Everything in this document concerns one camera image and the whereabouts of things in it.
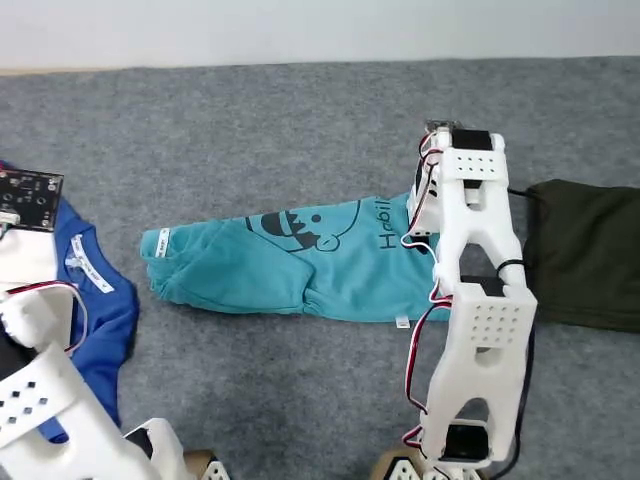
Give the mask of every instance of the red wire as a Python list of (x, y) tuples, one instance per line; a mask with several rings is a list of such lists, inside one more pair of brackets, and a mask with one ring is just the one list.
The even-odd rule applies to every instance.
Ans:
[(416, 435), (418, 435), (421, 431), (422, 431), (422, 425), (416, 425), (415, 427), (413, 427), (411, 430), (409, 430), (407, 433), (405, 433), (402, 436), (402, 442), (407, 447), (420, 448), (420, 443), (419, 442), (414, 442), (411, 439), (413, 437), (415, 437)]
[[(73, 288), (73, 289), (74, 289), (74, 290), (76, 290), (76, 291), (78, 290), (78, 289), (77, 289), (74, 285), (72, 285), (71, 283), (63, 282), (63, 281), (60, 281), (60, 280), (51, 280), (51, 281), (48, 281), (48, 282), (31, 283), (31, 284), (29, 284), (29, 285), (24, 285), (24, 286), (22, 286), (22, 287), (12, 288), (12, 289), (10, 289), (10, 290), (7, 290), (7, 293), (8, 293), (9, 295), (15, 295), (15, 294), (17, 294), (17, 293), (28, 292), (28, 291), (30, 291), (30, 290), (37, 290), (37, 289), (39, 289), (39, 288), (42, 288), (42, 287), (48, 287), (48, 286), (50, 286), (50, 285), (66, 285), (66, 286), (68, 286), (68, 287)], [(69, 346), (69, 347), (65, 348), (65, 349), (64, 349), (64, 351), (65, 351), (65, 352), (68, 352), (68, 351), (69, 351), (69, 350), (71, 350), (72, 348), (74, 348), (74, 346)]]
[(62, 282), (60, 280), (51, 280), (49, 282), (31, 283), (29, 285), (24, 285), (22, 287), (12, 288), (11, 290), (7, 290), (7, 293), (10, 294), (10, 295), (14, 295), (16, 293), (22, 293), (22, 292), (26, 292), (26, 291), (29, 291), (29, 290), (35, 290), (36, 288), (40, 288), (40, 287), (48, 287), (49, 285), (68, 285), (70, 287), (73, 287), (73, 285), (71, 285), (70, 283), (67, 283), (67, 282)]
[(414, 327), (414, 330), (413, 330), (413, 334), (411, 335), (411, 346), (409, 347), (409, 358), (407, 360), (407, 371), (406, 371), (405, 382), (404, 382), (404, 389), (405, 389), (404, 391), (407, 399), (409, 400), (409, 402), (411, 402), (411, 404), (419, 408), (425, 414), (428, 413), (427, 408), (418, 400), (413, 398), (413, 395), (411, 395), (411, 384), (413, 382), (413, 370), (415, 368), (416, 356), (418, 355), (418, 345), (420, 343), (420, 335), (422, 333), (422, 327), (424, 326), (426, 320), (428, 319), (429, 314), (438, 308), (451, 308), (451, 303), (442, 302), (442, 303), (433, 304), (431, 308), (429, 308), (429, 310), (427, 310), (422, 315), (422, 317), (420, 317), (420, 320), (418, 320), (418, 323), (416, 323), (416, 326)]
[[(429, 158), (429, 155), (433, 155), (434, 153), (442, 153), (442, 150), (437, 149), (437, 148), (431, 148), (427, 151), (427, 153), (424, 155), (424, 157), (420, 157), (420, 164), (418, 165), (418, 168), (422, 168), (422, 166), (424, 165), (424, 163), (427, 161), (427, 158)], [(409, 231), (411, 231), (411, 229), (414, 227), (416, 220), (418, 220), (418, 214), (420, 213), (420, 210), (422, 209), (422, 205), (424, 204), (425, 200), (427, 199), (427, 195), (429, 193), (429, 185), (431, 184), (431, 173), (433, 168), (437, 165), (437, 163), (435, 164), (429, 164), (431, 166), (431, 168), (429, 169), (429, 176), (427, 177), (427, 186), (425, 187), (424, 191), (422, 192), (422, 196), (420, 197), (420, 202), (418, 202), (418, 208), (416, 208), (416, 211), (413, 214), (413, 218), (411, 219), (411, 222), (409, 223)]]

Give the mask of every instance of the circuit board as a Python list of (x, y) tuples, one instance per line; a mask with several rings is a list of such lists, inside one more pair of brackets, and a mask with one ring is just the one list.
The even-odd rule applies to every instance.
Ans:
[(0, 216), (19, 216), (11, 228), (53, 232), (63, 179), (53, 173), (0, 169)]

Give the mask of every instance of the clothing label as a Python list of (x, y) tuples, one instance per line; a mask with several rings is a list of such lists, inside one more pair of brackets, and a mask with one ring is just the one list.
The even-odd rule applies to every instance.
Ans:
[(80, 268), (82, 268), (85, 275), (89, 277), (89, 280), (91, 280), (91, 282), (98, 287), (102, 293), (113, 292), (113, 287), (109, 285), (109, 283), (102, 278), (102, 275), (100, 275), (93, 265), (91, 265), (89, 257), (87, 257), (87, 254), (84, 252), (84, 248), (82, 247), (81, 234), (78, 234), (71, 239), (71, 247), (73, 248), (73, 253), (76, 258), (80, 261)]
[(160, 230), (160, 234), (158, 235), (158, 246), (156, 247), (156, 257), (164, 257), (167, 254), (170, 234), (170, 228), (163, 228)]
[(396, 317), (396, 327), (397, 328), (411, 328), (411, 323), (409, 323), (409, 317), (406, 315), (399, 315)]

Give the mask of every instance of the white wire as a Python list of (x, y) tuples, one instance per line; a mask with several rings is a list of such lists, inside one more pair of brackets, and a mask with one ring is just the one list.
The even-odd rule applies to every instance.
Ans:
[(433, 257), (433, 264), (434, 264), (434, 268), (435, 265), (438, 263), (438, 259), (436, 258), (436, 254), (433, 251), (433, 249), (429, 246), (428, 243), (424, 243), (424, 242), (411, 242), (411, 243), (406, 243), (405, 242), (405, 238), (407, 238), (409, 236), (410, 232), (405, 233), (402, 237), (400, 237), (400, 243), (402, 244), (403, 247), (406, 248), (412, 248), (412, 247), (424, 247), (426, 248), (429, 253), (431, 254), (431, 256)]
[(80, 296), (80, 292), (78, 292), (78, 289), (76, 287), (74, 287), (73, 285), (71, 285), (70, 283), (60, 282), (60, 283), (51, 283), (51, 284), (48, 284), (48, 285), (39, 285), (39, 286), (35, 286), (33, 288), (26, 288), (26, 289), (18, 292), (17, 294), (19, 295), (20, 293), (23, 293), (23, 292), (33, 292), (33, 291), (41, 292), (43, 290), (51, 290), (51, 289), (54, 289), (54, 288), (61, 288), (63, 290), (69, 290), (73, 294), (73, 297), (77, 300), (78, 305), (80, 305), (80, 309), (82, 310), (82, 316), (84, 317), (83, 318), (84, 322), (83, 322), (83, 325), (82, 325), (82, 336), (80, 337), (80, 340), (78, 340), (75, 345), (70, 346), (70, 347), (68, 347), (68, 348), (66, 348), (64, 350), (69, 355), (71, 355), (78, 348), (80, 348), (80, 346), (87, 339), (87, 335), (89, 333), (89, 313), (87, 312), (87, 306), (84, 304), (84, 301), (82, 300), (82, 297)]

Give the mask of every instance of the fabric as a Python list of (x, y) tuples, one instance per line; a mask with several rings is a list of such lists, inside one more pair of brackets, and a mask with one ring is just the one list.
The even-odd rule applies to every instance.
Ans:
[(433, 258), (400, 244), (406, 201), (406, 194), (368, 197), (151, 230), (140, 253), (152, 290), (174, 303), (226, 313), (415, 320), (429, 307)]
[[(71, 361), (119, 426), (118, 370), (127, 358), (138, 318), (135, 289), (102, 255), (96, 228), (82, 220), (64, 199), (54, 235), (58, 280), (77, 286), (89, 313), (88, 336)], [(72, 344), (81, 337), (83, 323), (82, 313), (76, 309)], [(55, 420), (43, 424), (41, 431), (56, 443), (67, 440)]]
[(552, 180), (529, 192), (540, 319), (640, 332), (640, 189)]

